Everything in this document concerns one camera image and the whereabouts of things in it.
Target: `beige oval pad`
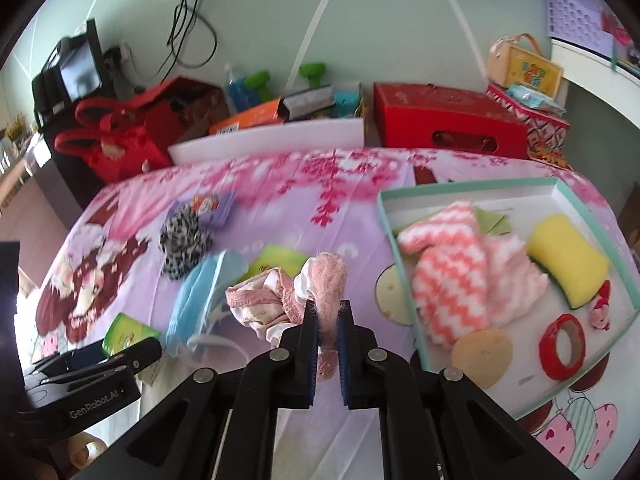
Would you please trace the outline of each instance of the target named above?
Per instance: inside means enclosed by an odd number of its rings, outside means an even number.
[[[500,380],[512,358],[511,338],[499,328],[465,335],[458,339],[451,351],[451,365],[462,370],[483,390]]]

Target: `floral tablecloth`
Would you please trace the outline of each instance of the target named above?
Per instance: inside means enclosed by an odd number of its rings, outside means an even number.
[[[613,212],[576,173],[532,161],[444,150],[251,156],[169,168],[107,186],[69,233],[45,280],[36,311],[36,353],[94,342],[119,312],[165,330],[181,285],[161,275],[164,257],[158,236],[167,212],[178,200],[233,191],[236,202],[226,225],[216,233],[214,251],[234,249],[247,262],[269,243],[309,255],[340,254],[348,264],[345,296],[356,323],[374,330],[383,348],[409,358],[411,329],[389,319],[375,294],[376,282],[393,264],[376,215],[380,190],[532,176],[557,176],[574,190],[640,285]],[[215,333],[251,356],[269,348],[231,317],[223,319]],[[612,478],[640,438],[633,396],[640,376],[636,341],[638,323],[586,380],[523,421],[580,478]],[[203,364],[225,371],[244,361],[231,348],[216,348]],[[348,412],[339,390],[337,378],[320,383],[312,410],[281,413],[274,478],[382,478],[377,412]]]

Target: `red box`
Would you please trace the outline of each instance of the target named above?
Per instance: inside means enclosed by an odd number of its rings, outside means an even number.
[[[446,148],[528,158],[527,128],[487,95],[431,84],[374,83],[387,148]]]
[[[486,94],[527,127],[527,143],[530,150],[542,144],[551,153],[562,153],[566,133],[571,127],[567,121],[546,112],[527,108],[497,85],[490,84],[486,88]]]

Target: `pink fuzzy cloth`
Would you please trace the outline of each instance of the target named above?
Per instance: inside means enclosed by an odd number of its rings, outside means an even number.
[[[423,251],[412,291],[425,332],[444,346],[524,316],[548,284],[516,235],[479,233],[469,202],[409,226],[398,244],[405,254]]]
[[[266,270],[228,288],[226,301],[241,324],[279,346],[282,333],[302,323],[306,301],[313,300],[320,336],[318,379],[323,380],[332,377],[338,361],[337,320],[346,277],[340,256],[320,253],[309,258],[295,280],[280,268]]]

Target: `tape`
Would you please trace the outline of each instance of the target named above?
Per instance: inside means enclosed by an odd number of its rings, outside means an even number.
[[[558,355],[556,343],[558,333],[564,330],[571,342],[571,359],[569,364],[564,364]],[[580,322],[572,314],[562,314],[550,324],[540,339],[540,363],[542,369],[551,379],[564,381],[573,377],[582,365],[586,354],[587,345],[584,341],[584,330]]]

